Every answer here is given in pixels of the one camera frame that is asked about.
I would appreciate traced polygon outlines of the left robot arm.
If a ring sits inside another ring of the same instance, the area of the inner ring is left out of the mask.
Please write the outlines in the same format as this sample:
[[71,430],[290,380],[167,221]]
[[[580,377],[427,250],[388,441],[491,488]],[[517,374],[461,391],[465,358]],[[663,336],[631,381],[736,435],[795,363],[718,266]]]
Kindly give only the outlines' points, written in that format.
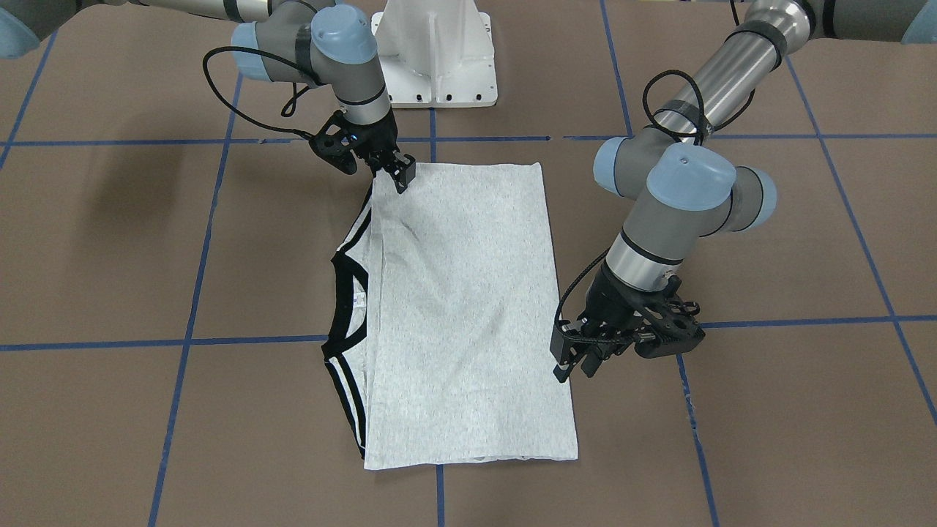
[[653,77],[685,86],[657,109],[644,103],[645,129],[608,139],[595,156],[596,183],[633,206],[611,247],[588,265],[595,277],[582,313],[566,320],[556,308],[550,348],[560,383],[576,367],[593,376],[628,349],[676,356],[705,338],[699,304],[679,295],[677,271],[700,238],[752,230],[777,206],[769,174],[734,165],[705,142],[747,109],[785,58],[817,39],[933,44],[935,3],[754,1],[696,74]]

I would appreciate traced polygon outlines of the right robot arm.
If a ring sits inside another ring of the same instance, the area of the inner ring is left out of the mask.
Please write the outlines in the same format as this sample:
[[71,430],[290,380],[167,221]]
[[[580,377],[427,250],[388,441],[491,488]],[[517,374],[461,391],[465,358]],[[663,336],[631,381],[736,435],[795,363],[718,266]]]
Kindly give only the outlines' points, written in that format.
[[384,171],[404,193],[416,161],[402,153],[378,43],[368,16],[343,1],[154,1],[152,7],[235,23],[231,53],[240,73],[309,89],[330,86],[339,108],[316,133],[292,130],[319,159],[353,174],[358,161]]

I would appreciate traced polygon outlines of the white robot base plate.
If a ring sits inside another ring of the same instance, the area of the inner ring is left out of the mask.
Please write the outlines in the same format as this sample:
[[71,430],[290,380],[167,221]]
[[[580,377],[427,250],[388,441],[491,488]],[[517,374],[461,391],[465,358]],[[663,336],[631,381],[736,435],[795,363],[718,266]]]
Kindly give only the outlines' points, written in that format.
[[392,109],[498,101],[492,20],[476,2],[388,1],[370,24]]

